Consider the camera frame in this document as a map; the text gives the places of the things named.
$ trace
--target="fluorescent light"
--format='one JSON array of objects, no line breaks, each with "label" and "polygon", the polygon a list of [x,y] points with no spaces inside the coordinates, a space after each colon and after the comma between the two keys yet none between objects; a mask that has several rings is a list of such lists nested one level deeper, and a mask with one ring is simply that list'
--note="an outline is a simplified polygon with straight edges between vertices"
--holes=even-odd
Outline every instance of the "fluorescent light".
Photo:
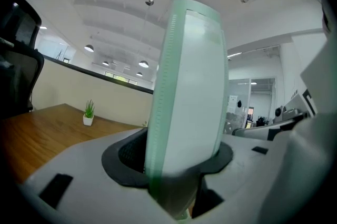
[{"label": "fluorescent light", "polygon": [[142,67],[144,67],[144,68],[146,68],[146,69],[148,68],[148,62],[147,62],[147,61],[144,61],[144,60],[143,60],[143,61],[140,61],[138,65],[139,65],[139,66],[142,66]]},{"label": "fluorescent light", "polygon": [[92,52],[92,53],[94,52],[93,45],[86,45],[84,48],[89,52]]},{"label": "fluorescent light", "polygon": [[231,57],[236,56],[236,55],[239,55],[239,54],[242,54],[242,53],[234,53],[234,54],[232,54],[232,55],[227,56],[227,58],[231,58]]},{"label": "fluorescent light", "polygon": [[[248,84],[248,83],[238,83],[238,85],[242,85],[242,84]],[[252,82],[251,85],[257,85],[257,83]]]}]

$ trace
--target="potted plant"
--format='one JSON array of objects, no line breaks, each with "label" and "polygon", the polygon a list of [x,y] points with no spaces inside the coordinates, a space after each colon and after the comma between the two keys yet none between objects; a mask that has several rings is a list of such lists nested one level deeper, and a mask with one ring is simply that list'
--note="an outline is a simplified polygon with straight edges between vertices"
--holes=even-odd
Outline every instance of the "potted plant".
[{"label": "potted plant", "polygon": [[94,102],[92,100],[86,102],[85,113],[83,115],[83,124],[91,125],[94,119]]}]

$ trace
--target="white pot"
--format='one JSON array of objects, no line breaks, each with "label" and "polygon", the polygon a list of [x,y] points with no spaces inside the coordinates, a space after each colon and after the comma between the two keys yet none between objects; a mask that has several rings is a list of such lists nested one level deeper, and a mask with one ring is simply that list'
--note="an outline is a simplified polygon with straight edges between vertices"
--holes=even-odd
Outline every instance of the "white pot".
[{"label": "white pot", "polygon": [[85,114],[83,115],[83,124],[85,125],[91,125],[93,123],[93,119],[95,116],[93,116],[92,118],[87,118],[85,117]]}]

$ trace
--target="window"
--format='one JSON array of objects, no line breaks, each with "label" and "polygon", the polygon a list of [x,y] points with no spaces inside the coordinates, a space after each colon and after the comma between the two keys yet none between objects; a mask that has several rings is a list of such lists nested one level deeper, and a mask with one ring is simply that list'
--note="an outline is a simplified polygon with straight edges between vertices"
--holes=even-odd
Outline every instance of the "window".
[{"label": "window", "polygon": [[134,84],[134,85],[138,85],[138,82],[137,81],[133,81],[133,80],[130,80],[128,78],[125,78],[125,77],[122,77],[122,76],[119,76],[119,75],[116,75],[116,74],[113,74],[113,73],[110,73],[108,71],[106,71],[104,73],[105,76],[108,76],[110,78],[114,78],[116,80],[120,80],[122,82],[126,82],[126,83],[131,83],[131,84]]},{"label": "window", "polygon": [[112,73],[110,73],[110,72],[108,72],[108,71],[106,71],[106,72],[104,73],[104,75],[105,75],[105,76],[108,76],[108,77],[111,77],[111,78],[114,77],[114,74],[112,74]]},{"label": "window", "polygon": [[133,81],[133,80],[129,80],[128,83],[131,83],[131,84],[134,84],[134,85],[138,85],[138,82],[137,81]]},{"label": "window", "polygon": [[247,115],[248,121],[253,121],[253,114],[254,114],[254,107],[249,107]]},{"label": "window", "polygon": [[126,83],[128,83],[128,82],[129,82],[129,79],[127,79],[127,78],[124,78],[124,77],[122,77],[122,76],[115,75],[115,74],[114,74],[114,79],[116,79],[116,80],[120,80],[120,81],[122,81],[122,82],[126,82]]}]

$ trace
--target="small green plant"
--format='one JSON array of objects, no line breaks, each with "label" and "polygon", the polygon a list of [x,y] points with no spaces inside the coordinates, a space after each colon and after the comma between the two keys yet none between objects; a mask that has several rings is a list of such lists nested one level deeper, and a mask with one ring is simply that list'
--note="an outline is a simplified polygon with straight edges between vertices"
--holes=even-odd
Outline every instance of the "small green plant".
[{"label": "small green plant", "polygon": [[85,117],[87,118],[93,118],[94,117],[94,102],[92,100],[86,102],[86,107],[85,107]]}]

